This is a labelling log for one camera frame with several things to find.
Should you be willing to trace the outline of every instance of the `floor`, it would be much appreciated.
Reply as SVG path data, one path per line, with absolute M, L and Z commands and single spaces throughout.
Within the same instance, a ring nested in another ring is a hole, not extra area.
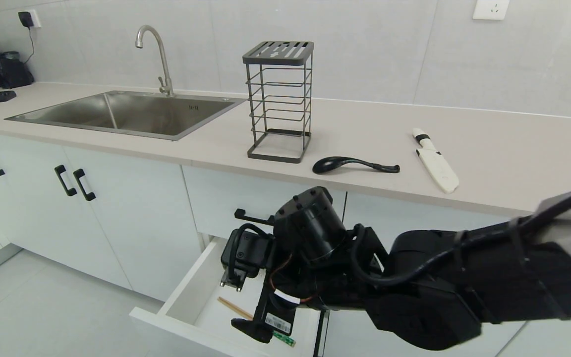
M 151 357 L 129 312 L 162 305 L 23 250 L 0 266 L 0 357 Z

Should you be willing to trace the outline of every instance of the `white countertop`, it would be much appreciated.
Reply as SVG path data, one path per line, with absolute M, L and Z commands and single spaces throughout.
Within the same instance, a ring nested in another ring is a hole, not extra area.
M 298 165 L 247 158 L 247 103 L 176 142 L 3 120 L 110 90 L 152 91 L 54 83 L 16 88 L 15 99 L 0 103 L 0 134 L 507 216 L 528 214 L 542 199 L 571 190 L 571 118 L 555 116 L 314 99 L 312 140 Z M 414 127 L 431 136 L 453 167 L 460 180 L 455 192 L 444 194 L 428 176 L 415 153 Z M 347 165 L 314 174 L 312 165 L 326 156 L 401 169 L 384 174 Z

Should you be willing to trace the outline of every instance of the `knife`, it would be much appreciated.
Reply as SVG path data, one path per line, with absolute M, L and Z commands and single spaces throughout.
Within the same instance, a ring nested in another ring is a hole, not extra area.
M 446 192 L 451 193 L 459 185 L 459 178 L 449 163 L 447 163 L 442 153 L 435 149 L 431 138 L 422 131 L 422 129 L 413 128 L 413 137 L 422 149 L 416 149 L 417 155 L 426 167 L 435 183 Z

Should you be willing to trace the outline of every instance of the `open drawer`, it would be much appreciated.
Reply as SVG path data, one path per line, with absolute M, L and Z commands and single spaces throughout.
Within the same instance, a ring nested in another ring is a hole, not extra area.
M 220 287 L 224 268 L 220 256 L 226 240 L 215 238 L 188 271 L 157 314 L 135 308 L 129 314 L 154 357 L 311 357 L 317 341 L 320 312 L 299 309 L 292 336 L 294 347 L 273 338 L 259 343 L 230 325 L 240 318 L 217 301 L 223 297 L 254 314 L 263 271 L 245 281 L 244 289 Z

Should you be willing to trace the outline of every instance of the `stainless steel sink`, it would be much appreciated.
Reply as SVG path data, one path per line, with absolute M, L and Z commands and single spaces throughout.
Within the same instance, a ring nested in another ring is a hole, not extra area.
M 178 140 L 244 101 L 108 91 L 6 120 Z

